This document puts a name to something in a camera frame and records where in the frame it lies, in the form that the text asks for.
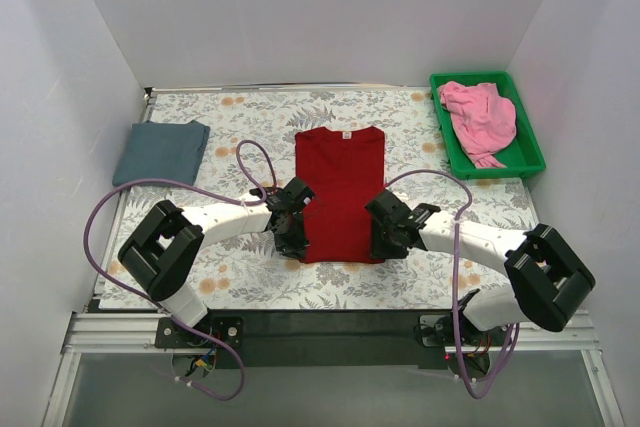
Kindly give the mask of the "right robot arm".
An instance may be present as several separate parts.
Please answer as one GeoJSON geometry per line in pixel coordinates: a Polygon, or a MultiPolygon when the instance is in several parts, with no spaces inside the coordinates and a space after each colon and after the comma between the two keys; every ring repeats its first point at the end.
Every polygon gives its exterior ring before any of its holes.
{"type": "Polygon", "coordinates": [[[410,208],[384,190],[366,205],[372,219],[372,257],[402,259],[410,250],[450,254],[505,276],[507,284],[476,288],[437,321],[447,341],[475,344],[489,332],[530,321],[560,332],[596,285],[596,279],[553,227],[507,230],[466,221],[421,203],[410,208]]]}

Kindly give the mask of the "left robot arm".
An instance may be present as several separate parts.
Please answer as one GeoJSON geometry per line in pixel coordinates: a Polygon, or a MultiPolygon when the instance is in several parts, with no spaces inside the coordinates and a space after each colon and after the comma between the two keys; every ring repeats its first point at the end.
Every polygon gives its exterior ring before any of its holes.
{"type": "Polygon", "coordinates": [[[118,260],[143,292],[175,318],[180,337],[200,347],[216,328],[188,281],[199,252],[245,234],[270,232],[281,255],[300,259],[309,246],[303,211],[314,197],[295,177],[283,188],[254,188],[229,202],[179,208],[163,200],[127,238],[118,260]]]}

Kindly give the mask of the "red t-shirt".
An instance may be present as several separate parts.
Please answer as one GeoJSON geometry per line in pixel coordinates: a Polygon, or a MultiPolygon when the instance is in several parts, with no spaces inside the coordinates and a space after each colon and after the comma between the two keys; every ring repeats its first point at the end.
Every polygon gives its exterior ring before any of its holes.
{"type": "Polygon", "coordinates": [[[315,194],[304,209],[302,261],[376,264],[366,204],[384,187],[385,134],[376,127],[295,134],[295,173],[315,194]]]}

